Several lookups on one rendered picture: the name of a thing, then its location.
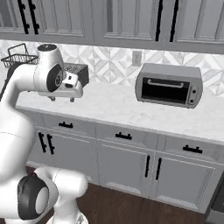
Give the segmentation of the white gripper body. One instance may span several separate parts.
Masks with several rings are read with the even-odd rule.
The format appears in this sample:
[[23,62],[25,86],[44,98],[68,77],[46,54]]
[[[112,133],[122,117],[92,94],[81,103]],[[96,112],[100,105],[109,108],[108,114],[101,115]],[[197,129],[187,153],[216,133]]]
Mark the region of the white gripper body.
[[38,94],[50,97],[81,98],[83,96],[83,88],[79,81],[72,87],[67,87],[67,83],[62,83],[54,92],[39,92]]

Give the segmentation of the grey drawer front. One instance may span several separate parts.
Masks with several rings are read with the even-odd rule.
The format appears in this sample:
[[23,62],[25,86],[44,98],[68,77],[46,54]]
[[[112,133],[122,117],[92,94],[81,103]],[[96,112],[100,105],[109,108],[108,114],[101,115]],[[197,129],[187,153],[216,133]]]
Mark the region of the grey drawer front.
[[[95,129],[97,138],[101,140],[134,145],[152,150],[157,148],[158,135],[153,132],[102,123],[97,123],[95,125]],[[115,137],[115,134],[119,132],[122,132],[123,135],[130,134],[132,136],[132,140]]]
[[[41,118],[45,127],[49,130],[65,132],[84,137],[95,137],[95,124],[78,117],[42,113]],[[72,123],[73,128],[60,127],[59,123]]]
[[[199,154],[184,151],[183,147],[187,144],[192,148],[199,146],[199,148],[203,150],[203,153]],[[167,136],[165,139],[164,151],[224,164],[224,146],[216,143],[208,143],[183,137]]]

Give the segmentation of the grey base cupboard door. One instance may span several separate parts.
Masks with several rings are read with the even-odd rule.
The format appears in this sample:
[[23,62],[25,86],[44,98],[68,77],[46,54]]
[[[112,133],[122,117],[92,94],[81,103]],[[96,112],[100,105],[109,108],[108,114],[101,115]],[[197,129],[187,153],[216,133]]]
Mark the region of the grey base cupboard door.
[[30,156],[28,158],[29,161],[32,161],[34,163],[40,164],[40,165],[45,165],[47,162],[47,152],[44,153],[42,151],[42,147],[39,141],[39,135],[38,133],[42,132],[44,134],[44,142],[45,142],[45,132],[43,128],[37,127],[36,128],[36,139],[35,139],[35,143],[32,147]]
[[[158,159],[162,158],[156,180]],[[150,197],[154,200],[204,213],[222,174],[221,168],[207,161],[157,152]]]
[[[97,141],[100,185],[149,198],[154,150],[107,141]],[[145,174],[146,158],[150,156],[148,177]]]
[[99,184],[96,140],[88,136],[69,135],[51,131],[52,156],[56,167],[82,172],[90,183]]

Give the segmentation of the grey toaster oven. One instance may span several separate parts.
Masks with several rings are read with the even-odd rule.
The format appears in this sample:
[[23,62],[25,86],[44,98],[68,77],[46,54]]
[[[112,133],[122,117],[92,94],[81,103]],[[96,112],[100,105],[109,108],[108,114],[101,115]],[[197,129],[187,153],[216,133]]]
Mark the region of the grey toaster oven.
[[198,67],[144,63],[136,77],[139,102],[194,109],[203,92]]

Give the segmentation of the dark grey kitchen appliance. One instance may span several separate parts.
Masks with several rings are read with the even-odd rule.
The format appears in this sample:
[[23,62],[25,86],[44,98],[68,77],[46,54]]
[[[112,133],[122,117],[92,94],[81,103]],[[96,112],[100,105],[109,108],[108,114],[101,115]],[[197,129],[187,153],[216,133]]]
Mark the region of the dark grey kitchen appliance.
[[206,210],[204,224],[224,224],[224,172]]

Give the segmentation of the grey wall cupboard door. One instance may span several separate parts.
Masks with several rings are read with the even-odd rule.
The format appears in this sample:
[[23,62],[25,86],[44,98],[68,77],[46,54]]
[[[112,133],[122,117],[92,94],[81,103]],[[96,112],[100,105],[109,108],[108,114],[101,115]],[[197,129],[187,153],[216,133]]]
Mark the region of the grey wall cupboard door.
[[74,45],[94,43],[92,0],[32,0],[39,24],[35,35],[32,17],[30,33],[34,41]]
[[18,0],[0,0],[0,32],[25,34]]
[[169,51],[224,54],[224,0],[178,0],[173,42],[170,42],[175,0],[164,0]]
[[93,0],[94,42],[98,46],[162,49],[164,25],[155,41],[159,0]]

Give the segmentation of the grey wall outlet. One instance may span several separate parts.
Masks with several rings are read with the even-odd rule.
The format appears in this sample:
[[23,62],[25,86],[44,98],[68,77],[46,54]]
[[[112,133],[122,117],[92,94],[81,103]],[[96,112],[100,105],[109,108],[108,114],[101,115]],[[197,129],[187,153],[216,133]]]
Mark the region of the grey wall outlet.
[[142,52],[141,51],[133,51],[132,52],[132,66],[140,67],[142,61]]

